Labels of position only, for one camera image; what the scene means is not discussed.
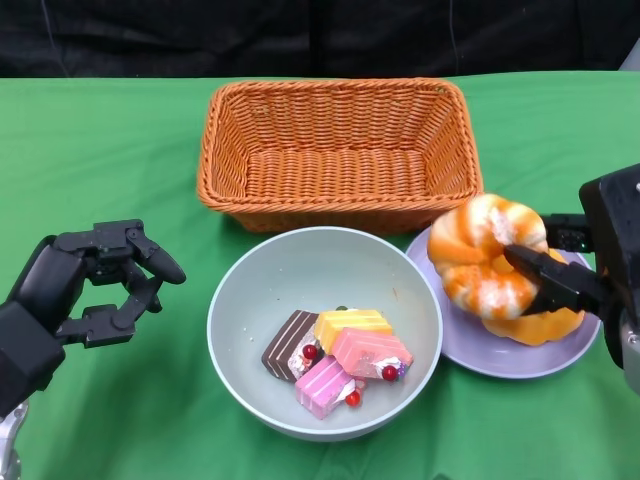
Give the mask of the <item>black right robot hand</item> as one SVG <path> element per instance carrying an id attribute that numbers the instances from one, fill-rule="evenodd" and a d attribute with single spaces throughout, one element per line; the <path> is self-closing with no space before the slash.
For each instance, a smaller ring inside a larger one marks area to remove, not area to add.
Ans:
<path id="1" fill-rule="evenodd" d="M 542 220 L 552 248 L 574 253 L 595 251 L 584 214 L 551 214 Z M 567 308 L 605 319 L 621 308 L 609 279 L 579 262 L 563 263 L 549 253 L 515 244 L 506 247 L 504 255 L 517 272 L 537 287 L 534 300 L 524 311 L 526 315 Z"/>

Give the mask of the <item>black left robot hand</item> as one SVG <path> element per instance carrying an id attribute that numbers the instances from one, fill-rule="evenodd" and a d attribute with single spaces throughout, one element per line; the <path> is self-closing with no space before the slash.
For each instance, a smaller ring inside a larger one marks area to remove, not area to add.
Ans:
<path id="1" fill-rule="evenodd" d="M 45 237 L 34 250 L 8 298 L 17 301 L 62 345 L 87 348 L 127 342 L 144 312 L 158 313 L 163 283 L 186 281 L 179 264 L 144 232 L 140 219 L 102 222 L 82 232 Z M 129 297 L 71 312 L 86 282 L 121 284 Z"/>

